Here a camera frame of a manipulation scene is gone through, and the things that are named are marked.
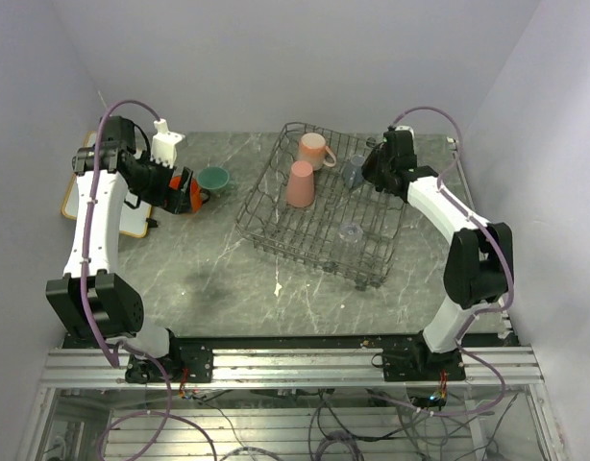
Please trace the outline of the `orange mug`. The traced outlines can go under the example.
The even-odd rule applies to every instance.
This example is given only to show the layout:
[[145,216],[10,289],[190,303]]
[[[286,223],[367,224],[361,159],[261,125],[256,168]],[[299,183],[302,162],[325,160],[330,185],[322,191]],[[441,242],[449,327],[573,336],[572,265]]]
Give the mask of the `orange mug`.
[[209,202],[210,198],[210,192],[202,188],[194,178],[190,178],[178,213],[196,213]]

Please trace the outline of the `blue grey plastic cup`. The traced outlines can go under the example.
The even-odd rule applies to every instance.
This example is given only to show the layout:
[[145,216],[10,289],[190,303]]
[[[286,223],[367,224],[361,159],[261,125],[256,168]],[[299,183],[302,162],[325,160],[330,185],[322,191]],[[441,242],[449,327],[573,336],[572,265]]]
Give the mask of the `blue grey plastic cup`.
[[363,184],[362,166],[364,162],[364,156],[354,155],[345,163],[341,178],[347,189],[354,189]]

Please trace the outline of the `green mug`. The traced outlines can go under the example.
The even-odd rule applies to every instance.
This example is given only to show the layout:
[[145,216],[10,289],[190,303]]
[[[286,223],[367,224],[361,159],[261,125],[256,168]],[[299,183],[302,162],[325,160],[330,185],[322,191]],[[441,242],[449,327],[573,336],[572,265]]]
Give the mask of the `green mug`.
[[222,166],[208,166],[202,169],[196,180],[201,188],[215,196],[224,195],[235,187],[231,174]]

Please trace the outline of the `pink mug with handle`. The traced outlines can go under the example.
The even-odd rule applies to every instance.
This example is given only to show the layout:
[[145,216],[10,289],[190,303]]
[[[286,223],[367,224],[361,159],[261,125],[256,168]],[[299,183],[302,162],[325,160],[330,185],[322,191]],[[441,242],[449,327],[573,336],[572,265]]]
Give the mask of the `pink mug with handle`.
[[325,137],[319,133],[305,133],[301,136],[297,159],[308,162],[314,171],[323,167],[333,168],[337,164],[335,153]]

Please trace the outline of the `pink tumbler cup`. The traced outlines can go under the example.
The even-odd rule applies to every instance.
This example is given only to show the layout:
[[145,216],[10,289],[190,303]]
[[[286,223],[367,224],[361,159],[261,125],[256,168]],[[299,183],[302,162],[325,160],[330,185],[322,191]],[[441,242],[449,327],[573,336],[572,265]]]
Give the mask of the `pink tumbler cup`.
[[286,201],[294,207],[310,206],[314,201],[314,170],[304,160],[295,161],[290,168]]

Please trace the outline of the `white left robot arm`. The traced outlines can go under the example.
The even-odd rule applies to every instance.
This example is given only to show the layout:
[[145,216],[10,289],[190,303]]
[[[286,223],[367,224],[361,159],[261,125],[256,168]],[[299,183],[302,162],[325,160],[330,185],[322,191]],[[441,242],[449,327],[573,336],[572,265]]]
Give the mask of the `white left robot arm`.
[[93,340],[106,352],[117,343],[145,352],[151,372],[172,381],[184,359],[170,349],[170,331],[146,319],[141,296],[117,273],[123,209],[145,203],[178,214],[187,199],[188,169],[178,185],[171,184],[184,138],[164,119],[154,126],[156,133],[139,152],[135,123],[110,116],[102,120],[94,145],[72,159],[78,191],[74,240],[62,276],[47,282],[45,295],[71,337]]

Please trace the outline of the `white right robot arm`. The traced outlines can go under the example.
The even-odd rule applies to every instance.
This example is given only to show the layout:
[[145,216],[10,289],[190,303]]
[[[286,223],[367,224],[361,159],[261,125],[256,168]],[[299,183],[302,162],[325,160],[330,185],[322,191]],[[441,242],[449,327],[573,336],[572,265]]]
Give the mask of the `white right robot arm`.
[[462,203],[429,166],[420,165],[410,127],[390,127],[362,166],[375,189],[399,197],[423,214],[449,244],[443,274],[445,299],[419,333],[412,372],[429,380],[445,362],[480,313],[493,310],[513,287],[512,231],[493,224]]

